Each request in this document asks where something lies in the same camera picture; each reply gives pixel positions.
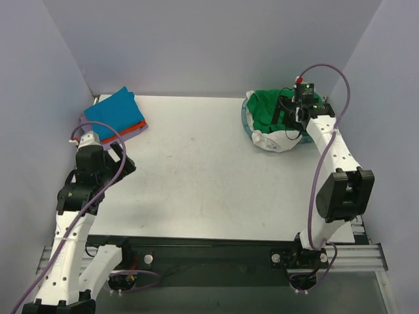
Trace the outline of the green t shirt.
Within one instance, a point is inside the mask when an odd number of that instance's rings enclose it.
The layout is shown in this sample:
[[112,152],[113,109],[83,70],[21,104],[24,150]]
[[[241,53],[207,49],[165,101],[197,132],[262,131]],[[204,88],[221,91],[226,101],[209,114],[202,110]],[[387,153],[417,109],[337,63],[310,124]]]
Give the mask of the green t shirt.
[[285,131],[282,122],[284,115],[283,107],[280,106],[280,117],[276,123],[272,123],[272,117],[276,109],[278,98],[284,96],[290,98],[293,96],[291,90],[256,90],[247,101],[247,109],[253,118],[251,126],[254,130],[262,133],[272,133],[275,131]]

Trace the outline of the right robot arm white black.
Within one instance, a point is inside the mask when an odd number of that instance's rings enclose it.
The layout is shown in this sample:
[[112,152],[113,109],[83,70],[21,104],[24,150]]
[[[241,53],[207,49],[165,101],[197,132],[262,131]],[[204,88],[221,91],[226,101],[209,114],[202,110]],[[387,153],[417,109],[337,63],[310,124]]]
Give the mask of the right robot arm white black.
[[336,231],[362,215],[369,202],[375,177],[352,156],[338,129],[338,116],[331,105],[318,99],[295,103],[280,96],[273,119],[282,119],[287,130],[307,133],[320,159],[310,192],[308,222],[299,233],[300,245],[290,250],[290,259],[305,267]]

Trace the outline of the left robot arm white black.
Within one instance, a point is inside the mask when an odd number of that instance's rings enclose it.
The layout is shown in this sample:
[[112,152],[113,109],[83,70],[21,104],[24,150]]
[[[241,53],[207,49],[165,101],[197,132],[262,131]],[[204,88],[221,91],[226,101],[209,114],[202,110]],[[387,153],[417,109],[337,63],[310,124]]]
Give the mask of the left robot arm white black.
[[105,191],[136,170],[126,146],[114,142],[114,161],[101,145],[79,146],[76,168],[57,195],[56,230],[48,264],[35,280],[40,286],[34,301],[22,313],[94,313],[98,291],[114,267],[123,270],[132,263],[129,249],[117,245],[100,247],[80,274],[90,228]]

